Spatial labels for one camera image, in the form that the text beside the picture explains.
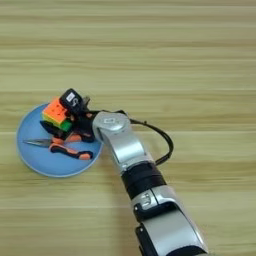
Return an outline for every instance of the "black cable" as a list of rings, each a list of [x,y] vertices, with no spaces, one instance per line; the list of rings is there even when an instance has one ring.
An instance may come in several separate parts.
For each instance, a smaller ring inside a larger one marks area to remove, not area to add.
[[[138,121],[138,120],[135,120],[135,119],[130,119],[130,120],[131,120],[132,124],[143,125],[143,126],[146,126],[150,129],[154,130],[155,132],[160,134],[165,139],[165,141],[167,142],[168,147],[169,147],[169,152],[166,155],[164,155],[163,157],[156,160],[156,165],[160,165],[160,164],[163,164],[164,162],[166,162],[171,157],[173,149],[174,149],[173,141],[170,138],[170,136],[166,132],[164,132],[163,130],[161,130],[161,129],[159,129],[159,128],[151,125],[151,124],[148,124],[147,121],[141,122],[141,121]]]

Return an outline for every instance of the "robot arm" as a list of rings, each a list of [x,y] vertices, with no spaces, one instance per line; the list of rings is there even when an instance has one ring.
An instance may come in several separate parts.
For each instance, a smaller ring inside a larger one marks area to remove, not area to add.
[[[143,256],[195,256],[207,246],[174,190],[167,186],[129,118],[99,112],[93,121],[95,137],[107,145],[131,199],[139,222],[136,235]]]

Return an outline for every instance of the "black object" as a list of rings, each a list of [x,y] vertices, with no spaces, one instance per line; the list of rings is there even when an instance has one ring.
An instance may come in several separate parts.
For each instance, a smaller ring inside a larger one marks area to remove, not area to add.
[[[88,133],[91,135],[91,140],[95,140],[95,136],[92,129],[92,122],[94,120],[94,116],[91,118],[86,117],[84,114],[83,116],[79,116],[74,122],[74,132],[77,134]]]
[[[79,116],[83,111],[83,98],[72,88],[60,97],[60,104],[74,116]]]
[[[154,164],[148,162],[125,171],[122,180],[131,199],[148,189],[166,185],[160,171]]]
[[[94,136],[86,136],[83,134],[79,134],[79,136],[81,137],[81,140],[83,142],[87,142],[87,143],[93,143],[95,141],[95,137]]]
[[[142,222],[166,212],[170,212],[177,209],[177,205],[172,202],[167,202],[164,204],[158,204],[148,210],[143,210],[141,204],[136,204],[133,209],[133,213],[138,222]]]
[[[158,256],[157,251],[143,223],[141,223],[140,226],[135,229],[135,233],[140,243],[140,252],[142,256]]]
[[[163,157],[156,160],[156,165],[160,165],[160,164],[163,164],[164,162],[166,162],[171,157],[173,149],[174,149],[173,141],[170,138],[170,136],[166,132],[164,132],[163,130],[161,130],[161,129],[159,129],[159,128],[151,125],[151,124],[148,124],[147,121],[141,122],[141,121],[137,121],[135,119],[130,119],[130,120],[131,120],[132,124],[143,125],[143,126],[146,126],[150,129],[154,130],[155,132],[160,134],[165,139],[165,141],[167,142],[168,147],[169,147],[169,152],[166,155],[164,155]]]
[[[168,253],[166,256],[197,256],[206,253],[200,247],[197,246],[186,246],[180,249],[177,249],[171,253]]]

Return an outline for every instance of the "green block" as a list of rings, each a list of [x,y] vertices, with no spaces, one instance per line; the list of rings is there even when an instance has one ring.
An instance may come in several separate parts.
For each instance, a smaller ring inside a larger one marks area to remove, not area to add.
[[[60,129],[63,130],[64,132],[67,132],[72,126],[72,123],[65,120],[64,122],[62,122],[62,124],[60,125]]]

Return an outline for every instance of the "blue plate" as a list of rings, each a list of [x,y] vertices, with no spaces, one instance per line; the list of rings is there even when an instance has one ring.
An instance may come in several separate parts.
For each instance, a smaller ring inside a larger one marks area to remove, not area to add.
[[[23,162],[34,171],[49,177],[70,177],[88,169],[99,157],[102,143],[74,142],[66,146],[79,151],[89,150],[94,153],[92,160],[78,160],[59,153],[51,153],[42,148],[24,143],[27,139],[48,139],[52,135],[41,126],[42,111],[48,104],[35,108],[21,122],[17,132],[17,149]]]

